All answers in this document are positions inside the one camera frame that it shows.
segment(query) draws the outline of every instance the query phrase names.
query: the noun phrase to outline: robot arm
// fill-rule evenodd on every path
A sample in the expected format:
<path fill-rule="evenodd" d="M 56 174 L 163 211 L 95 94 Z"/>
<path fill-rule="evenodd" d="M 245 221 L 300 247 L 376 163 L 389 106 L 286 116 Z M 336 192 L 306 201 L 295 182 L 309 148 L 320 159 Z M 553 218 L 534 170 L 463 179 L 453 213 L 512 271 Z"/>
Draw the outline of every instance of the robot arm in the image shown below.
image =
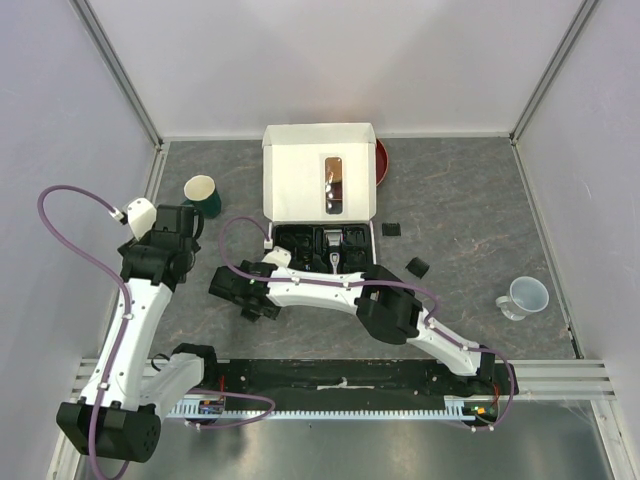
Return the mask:
<path fill-rule="evenodd" d="M 242 315 L 250 320 L 261 315 L 275 318 L 282 307 L 292 305 L 340 310 L 355 315 L 376 340 L 394 345 L 412 344 L 441 361 L 455 375 L 478 374 L 481 353 L 460 348 L 432 329 L 437 328 L 463 346 L 479 345 L 462 338 L 435 319 L 430 319 L 427 327 L 424 319 L 429 312 L 413 292 L 386 286 L 345 288 L 340 285 L 363 280 L 400 282 L 387 269 L 376 265 L 366 273 L 330 275 L 290 269 L 287 267 L 289 259 L 288 252 L 276 248 L 262 262 L 242 263 L 241 270 L 274 279 L 266 284 L 252 282 L 236 275 L 228 267 L 221 267 L 216 271 L 209 293 L 242 306 Z M 275 281 L 292 278 L 300 281 Z M 317 285 L 304 280 L 324 280 L 338 285 Z"/>
<path fill-rule="evenodd" d="M 141 198 L 127 207 L 127 223 L 134 238 L 118 252 L 123 258 L 120 276 L 132 298 L 131 317 L 123 319 L 124 299 L 120 293 L 96 370 L 77 403 L 60 405 L 56 421 L 76 449 L 87 454 L 89 422 L 100 387 L 104 395 L 96 406 L 100 409 L 97 455 L 144 462 L 153 454 L 161 423 L 171 408 L 203 381 L 215 383 L 217 362 L 213 347 L 182 344 L 162 371 L 142 381 L 160 317 L 177 285 L 185 282 L 200 250 L 197 239 L 204 219 L 193 207 L 160 205 L 156 210 Z M 103 384 L 102 373 L 109 368 L 108 357 L 125 321 L 128 323 L 109 369 L 109 380 Z"/>

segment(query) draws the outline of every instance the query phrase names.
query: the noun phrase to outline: white wall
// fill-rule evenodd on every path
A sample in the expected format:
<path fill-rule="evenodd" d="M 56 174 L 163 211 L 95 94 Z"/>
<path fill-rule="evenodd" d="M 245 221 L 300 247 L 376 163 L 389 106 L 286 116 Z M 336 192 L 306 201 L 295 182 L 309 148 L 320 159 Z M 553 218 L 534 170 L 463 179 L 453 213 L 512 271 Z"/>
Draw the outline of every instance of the white wall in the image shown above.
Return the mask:
<path fill-rule="evenodd" d="M 601 2 L 521 143 L 585 352 L 640 445 L 640 3 Z"/>
<path fill-rule="evenodd" d="M 65 0 L 0 6 L 0 478 L 45 477 L 80 358 L 95 355 L 114 287 L 40 224 L 54 183 L 121 205 L 142 193 L 153 149 Z M 119 266 L 127 238 L 100 207 L 54 194 L 60 230 Z"/>
<path fill-rule="evenodd" d="M 507 132 L 579 0 L 91 0 L 164 136 Z"/>

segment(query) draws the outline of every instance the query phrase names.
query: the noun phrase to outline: black square piece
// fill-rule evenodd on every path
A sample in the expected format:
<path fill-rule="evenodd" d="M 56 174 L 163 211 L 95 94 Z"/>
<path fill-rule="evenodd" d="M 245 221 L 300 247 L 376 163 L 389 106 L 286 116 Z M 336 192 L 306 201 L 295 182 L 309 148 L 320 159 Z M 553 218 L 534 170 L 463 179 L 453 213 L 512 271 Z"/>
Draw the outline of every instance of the black square piece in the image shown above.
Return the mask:
<path fill-rule="evenodd" d="M 409 270 L 416 277 L 422 278 L 429 271 L 429 264 L 427 262 L 425 262 L 424 260 L 420 260 L 420 258 L 418 258 L 418 257 L 414 257 L 414 258 L 411 259 L 411 261 L 404 268 Z"/>
<path fill-rule="evenodd" d="M 400 237 L 400 224 L 399 223 L 383 223 L 382 235 L 385 237 Z"/>

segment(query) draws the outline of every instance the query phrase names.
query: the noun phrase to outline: metal floor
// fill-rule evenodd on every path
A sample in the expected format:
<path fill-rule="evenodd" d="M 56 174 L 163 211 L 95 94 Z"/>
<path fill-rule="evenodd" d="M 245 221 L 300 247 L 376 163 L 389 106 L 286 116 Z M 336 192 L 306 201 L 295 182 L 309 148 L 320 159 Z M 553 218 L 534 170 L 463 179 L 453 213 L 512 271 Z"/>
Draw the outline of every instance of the metal floor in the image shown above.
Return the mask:
<path fill-rule="evenodd" d="M 613 480 L 589 403 L 517 403 L 493 433 L 417 420 L 162 429 L 154 456 L 124 480 Z M 105 473 L 119 465 L 104 462 Z M 93 478 L 84 466 L 76 476 Z"/>

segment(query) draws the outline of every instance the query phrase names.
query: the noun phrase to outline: red plate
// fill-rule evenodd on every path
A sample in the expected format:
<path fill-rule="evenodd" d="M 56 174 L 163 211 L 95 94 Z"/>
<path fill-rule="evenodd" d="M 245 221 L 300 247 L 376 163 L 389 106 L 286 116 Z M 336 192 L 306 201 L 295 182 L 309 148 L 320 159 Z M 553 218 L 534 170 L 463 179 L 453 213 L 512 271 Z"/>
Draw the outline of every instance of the red plate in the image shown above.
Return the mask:
<path fill-rule="evenodd" d="M 389 156 L 387 149 L 380 140 L 376 140 L 376 186 L 382 183 L 389 171 Z"/>

